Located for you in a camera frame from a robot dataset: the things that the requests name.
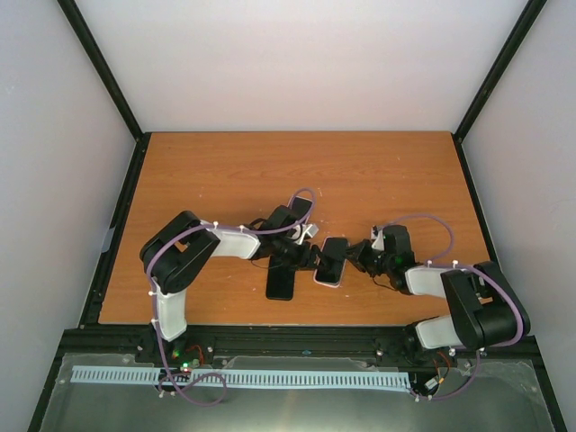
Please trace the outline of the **clear white phone case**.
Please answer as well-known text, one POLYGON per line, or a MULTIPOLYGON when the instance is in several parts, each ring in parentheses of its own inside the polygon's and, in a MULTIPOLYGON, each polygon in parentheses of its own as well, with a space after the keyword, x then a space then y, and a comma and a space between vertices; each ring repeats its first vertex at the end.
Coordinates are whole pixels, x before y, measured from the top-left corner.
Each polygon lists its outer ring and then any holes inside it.
POLYGON ((311 237, 311 224, 309 223, 309 214, 312 207, 312 200, 300 196, 294 196, 288 204, 288 207, 296 214, 296 219, 302 219, 305 215, 308 217, 298 226, 294 227, 289 234, 290 238, 297 244, 302 244, 306 239, 311 237))

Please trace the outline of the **clear pink phone case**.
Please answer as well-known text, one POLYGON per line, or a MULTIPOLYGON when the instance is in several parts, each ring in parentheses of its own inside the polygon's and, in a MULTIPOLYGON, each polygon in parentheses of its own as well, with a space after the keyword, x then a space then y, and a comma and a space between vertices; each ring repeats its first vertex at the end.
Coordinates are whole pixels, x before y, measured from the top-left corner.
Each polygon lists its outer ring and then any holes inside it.
POLYGON ((313 275, 316 284, 330 288, 338 288, 341 285, 344 274, 344 267, 332 266, 330 268, 317 269, 313 275))

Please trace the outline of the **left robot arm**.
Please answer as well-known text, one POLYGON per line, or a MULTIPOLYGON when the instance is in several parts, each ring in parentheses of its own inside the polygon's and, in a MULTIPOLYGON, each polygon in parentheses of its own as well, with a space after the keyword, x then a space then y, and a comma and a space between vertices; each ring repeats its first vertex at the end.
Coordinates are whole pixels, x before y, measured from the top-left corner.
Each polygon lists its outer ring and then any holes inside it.
POLYGON ((309 239, 318 231, 309 223, 313 207, 312 200, 296 197, 276 207, 268 218, 241 226, 200 220, 191 211, 182 211, 148 240, 139 259, 151 286, 152 324, 160 335, 157 353, 171 363, 185 356, 186 289, 209 259, 272 257, 282 265, 312 267, 315 257, 309 239))

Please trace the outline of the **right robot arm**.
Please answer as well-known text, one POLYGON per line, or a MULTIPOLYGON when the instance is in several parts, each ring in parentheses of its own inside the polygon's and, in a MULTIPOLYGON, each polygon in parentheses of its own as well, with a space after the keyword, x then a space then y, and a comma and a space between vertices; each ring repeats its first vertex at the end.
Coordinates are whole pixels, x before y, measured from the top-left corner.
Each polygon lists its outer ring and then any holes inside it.
POLYGON ((372 278, 387 276, 396 292, 446 301, 447 315, 409 326, 425 350, 508 347, 531 330, 526 309, 497 263, 421 264, 402 225, 373 228, 369 239, 347 249, 346 258, 372 278))

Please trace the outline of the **left controller board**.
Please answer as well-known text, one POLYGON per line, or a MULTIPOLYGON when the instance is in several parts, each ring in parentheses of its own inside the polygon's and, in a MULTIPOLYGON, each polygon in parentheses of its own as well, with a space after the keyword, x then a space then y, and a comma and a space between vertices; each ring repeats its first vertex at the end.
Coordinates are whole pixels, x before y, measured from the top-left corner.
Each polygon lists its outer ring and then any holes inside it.
POLYGON ((199 345, 175 348, 172 352, 172 359, 180 364, 180 370, 188 373, 193 369, 203 366, 204 354, 199 345))

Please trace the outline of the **black aluminium frame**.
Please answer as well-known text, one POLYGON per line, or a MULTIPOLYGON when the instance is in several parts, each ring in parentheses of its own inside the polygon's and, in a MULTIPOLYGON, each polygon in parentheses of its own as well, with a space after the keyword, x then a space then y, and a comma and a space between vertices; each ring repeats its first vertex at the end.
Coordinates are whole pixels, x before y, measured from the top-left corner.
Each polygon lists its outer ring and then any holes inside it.
MULTIPOLYGON (((468 194, 472 200, 481 234, 491 259, 495 259, 497 253, 469 164, 464 154, 464 140, 545 5, 545 0, 529 0, 526 2, 498 56, 482 81, 463 119, 460 121, 458 128, 451 135, 454 151, 458 156, 468 194)), ((59 6, 82 44, 85 53, 90 58, 95 71, 103 81, 121 117, 127 124, 131 135, 135 139, 136 146, 112 216, 111 243, 104 249, 98 260, 78 326, 74 329, 65 330, 60 340, 57 353, 49 369, 44 388, 29 425, 31 431, 39 431, 48 425, 48 413, 56 402, 57 374, 62 370, 65 356, 73 354, 133 355, 139 348, 136 339, 138 337, 147 337, 152 333, 152 328, 144 325, 99 324, 96 321, 102 310, 104 297, 108 290, 113 264, 120 248, 129 209, 137 189, 137 182, 140 179, 151 135, 148 132, 143 132, 138 125, 132 109, 106 62, 104 54, 98 47, 94 35, 90 31, 77 3, 74 1, 61 1, 59 6)), ((187 331, 191 335, 212 336, 220 354, 250 354, 264 357, 283 355, 290 358, 300 356, 299 350, 306 343, 309 343, 312 348, 308 354, 309 357, 328 355, 329 357, 340 358, 346 354, 360 356, 366 353, 369 347, 369 337, 373 337, 375 341, 392 341, 393 338, 400 334, 399 329, 393 326, 367 328, 191 326, 187 331)))

